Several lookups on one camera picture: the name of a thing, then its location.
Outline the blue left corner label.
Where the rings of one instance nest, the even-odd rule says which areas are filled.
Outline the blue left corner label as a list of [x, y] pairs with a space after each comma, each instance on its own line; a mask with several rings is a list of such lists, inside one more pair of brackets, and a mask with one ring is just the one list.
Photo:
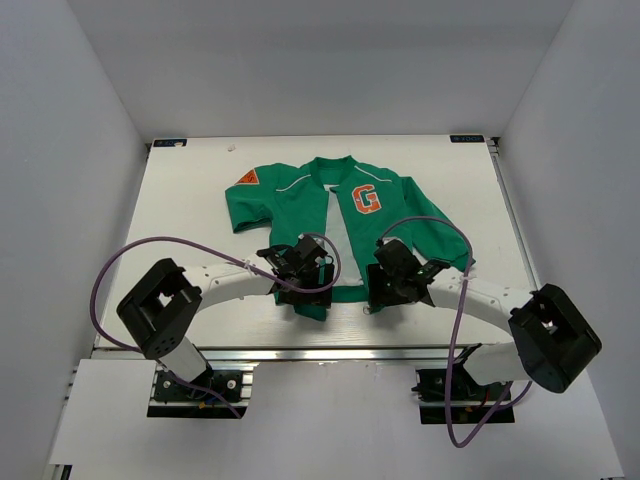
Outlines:
[[187, 145], [186, 138], [177, 139], [155, 139], [153, 141], [153, 148], [181, 148]]

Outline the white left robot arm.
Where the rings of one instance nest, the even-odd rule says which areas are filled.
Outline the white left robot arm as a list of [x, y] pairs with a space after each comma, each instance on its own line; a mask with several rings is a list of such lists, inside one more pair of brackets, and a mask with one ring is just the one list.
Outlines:
[[124, 296], [116, 312], [145, 359], [171, 373], [191, 399], [205, 396], [213, 378], [205, 357], [187, 338], [197, 313], [227, 301], [274, 293], [295, 305], [329, 305], [341, 274], [340, 255], [322, 235], [302, 234], [293, 246], [271, 246], [244, 259], [184, 239], [173, 241], [222, 261], [183, 267], [171, 258], [161, 259]]

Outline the aluminium table edge rail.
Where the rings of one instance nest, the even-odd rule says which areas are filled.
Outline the aluminium table edge rail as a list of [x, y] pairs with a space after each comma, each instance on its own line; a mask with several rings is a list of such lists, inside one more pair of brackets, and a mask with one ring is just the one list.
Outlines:
[[436, 361], [446, 359], [444, 347], [403, 348], [279, 348], [279, 349], [200, 349], [198, 353], [168, 354], [161, 361], [168, 366], [186, 365], [198, 360], [208, 362], [276, 362], [276, 361]]

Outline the green varsity jacket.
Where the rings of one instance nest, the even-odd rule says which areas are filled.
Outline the green varsity jacket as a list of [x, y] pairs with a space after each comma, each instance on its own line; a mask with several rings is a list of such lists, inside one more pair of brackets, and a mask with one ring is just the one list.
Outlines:
[[367, 267], [378, 239], [398, 239], [427, 260], [464, 270], [469, 250], [447, 216], [411, 177], [347, 156], [317, 157], [300, 167], [276, 163], [247, 172], [225, 192], [234, 232], [271, 227], [273, 245], [321, 233], [337, 247], [341, 273], [336, 303], [368, 298]]

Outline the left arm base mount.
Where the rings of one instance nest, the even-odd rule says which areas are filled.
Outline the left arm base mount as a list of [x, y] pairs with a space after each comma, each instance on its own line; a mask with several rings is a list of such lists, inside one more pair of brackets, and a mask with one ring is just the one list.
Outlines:
[[240, 369], [214, 369], [205, 386], [230, 404], [206, 391], [187, 387], [158, 369], [152, 383], [147, 407], [148, 418], [231, 419], [240, 420], [246, 413], [253, 384], [253, 372]]

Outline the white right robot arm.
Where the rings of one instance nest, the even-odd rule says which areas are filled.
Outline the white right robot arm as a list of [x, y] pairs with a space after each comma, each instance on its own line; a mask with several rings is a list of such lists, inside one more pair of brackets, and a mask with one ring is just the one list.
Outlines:
[[469, 278], [442, 260], [421, 263], [399, 240], [380, 242], [374, 257], [367, 267], [371, 308], [422, 303], [461, 310], [510, 335], [507, 343], [476, 344], [454, 359], [451, 384], [463, 398], [510, 381], [563, 393], [602, 350], [594, 329], [556, 285], [527, 291]]

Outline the aluminium right side rail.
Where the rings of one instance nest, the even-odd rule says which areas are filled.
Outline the aluminium right side rail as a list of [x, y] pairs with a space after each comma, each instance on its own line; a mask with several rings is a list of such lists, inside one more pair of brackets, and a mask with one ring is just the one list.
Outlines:
[[521, 228], [521, 222], [518, 218], [516, 209], [514, 207], [513, 196], [510, 192], [508, 182], [506, 181], [506, 177], [504, 175], [504, 168], [503, 168], [503, 162], [502, 162], [502, 157], [500, 153], [499, 143], [500, 143], [499, 137], [490, 137], [486, 140], [489, 155], [491, 157], [493, 168], [494, 168], [496, 178], [501, 190], [502, 198], [505, 203], [505, 207], [511, 222], [511, 226], [514, 231], [514, 235], [516, 237], [516, 242], [520, 251], [520, 256], [524, 264], [528, 281], [532, 287], [539, 288], [541, 286], [539, 275], [534, 265], [534, 262], [532, 261], [530, 249], [527, 244], [526, 238], [523, 234], [523, 231]]

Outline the blue corner label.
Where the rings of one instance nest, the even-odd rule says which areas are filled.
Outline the blue corner label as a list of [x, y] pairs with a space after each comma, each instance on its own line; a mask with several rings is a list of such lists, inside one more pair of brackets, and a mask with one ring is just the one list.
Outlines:
[[483, 135], [473, 134], [452, 134], [449, 136], [452, 143], [484, 143], [485, 138]]
[[181, 148], [187, 145], [186, 138], [177, 139], [155, 139], [153, 141], [153, 148]]

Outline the blue right corner label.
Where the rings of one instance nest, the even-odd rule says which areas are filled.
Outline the blue right corner label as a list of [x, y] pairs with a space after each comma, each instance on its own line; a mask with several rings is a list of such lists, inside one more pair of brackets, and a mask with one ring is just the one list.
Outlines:
[[483, 135], [473, 134], [452, 134], [449, 136], [452, 143], [484, 143], [485, 138]]

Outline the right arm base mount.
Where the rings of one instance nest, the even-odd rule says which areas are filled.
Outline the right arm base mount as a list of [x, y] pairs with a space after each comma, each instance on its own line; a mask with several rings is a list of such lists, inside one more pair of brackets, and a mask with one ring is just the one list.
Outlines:
[[[417, 383], [411, 389], [417, 397], [422, 425], [445, 425], [444, 369], [419, 369]], [[478, 423], [497, 402], [504, 385], [493, 383], [479, 386], [464, 374], [453, 373], [451, 417], [454, 425]]]

